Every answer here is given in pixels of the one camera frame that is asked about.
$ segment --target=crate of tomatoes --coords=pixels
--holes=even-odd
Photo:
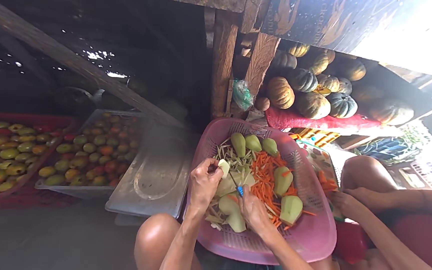
[[[135,159],[150,123],[139,112],[95,110],[39,169],[35,188],[81,199],[109,198]]]
[[[0,112],[0,208],[39,204],[30,180],[75,128],[71,117]]]

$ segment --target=pink plastic basket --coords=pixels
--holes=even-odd
[[[281,234],[291,248],[308,262],[328,257],[336,245],[336,225],[333,215],[311,164],[297,143],[286,133],[234,118],[213,120],[201,136],[192,168],[194,169],[205,158],[215,156],[217,145],[234,132],[243,135],[251,133],[276,141],[281,158],[288,163],[289,168],[294,169],[294,181],[298,195],[303,201],[304,210],[316,214],[316,216],[303,214],[293,228],[281,230]],[[191,185],[189,185],[186,207],[189,205],[190,198]],[[236,233],[229,225],[223,225],[223,229],[218,231],[211,227],[210,222],[203,220],[198,241],[209,251],[226,258],[257,264],[278,264],[261,238],[249,230]]]

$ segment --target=concrete floor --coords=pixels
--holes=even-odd
[[[0,270],[135,270],[137,226],[115,225],[105,201],[64,208],[0,210]],[[196,244],[205,270],[261,269],[229,260]]]

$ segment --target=knee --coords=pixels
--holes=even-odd
[[[351,171],[366,170],[375,166],[381,166],[381,163],[370,156],[353,156],[344,163],[344,168]]]
[[[161,237],[174,237],[180,224],[171,215],[159,213],[148,218],[138,230],[136,245],[147,246],[158,242]]]

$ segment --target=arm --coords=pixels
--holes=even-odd
[[[186,216],[179,230],[177,230],[169,247],[160,270],[189,270],[193,260],[196,237],[198,236],[201,220],[214,197],[223,171],[217,168],[209,172],[209,166],[218,166],[218,160],[207,158],[194,169],[191,174],[191,200]]]
[[[271,224],[266,207],[258,197],[251,194],[247,185],[243,186],[243,194],[244,197],[239,198],[239,207],[246,223],[271,249],[281,267],[284,270],[312,270]]]
[[[432,190],[396,190],[379,193],[364,187],[345,190],[372,211],[398,208],[432,213]]]
[[[363,227],[393,270],[432,270],[354,197],[342,192],[333,192],[331,201],[343,215],[358,222]]]

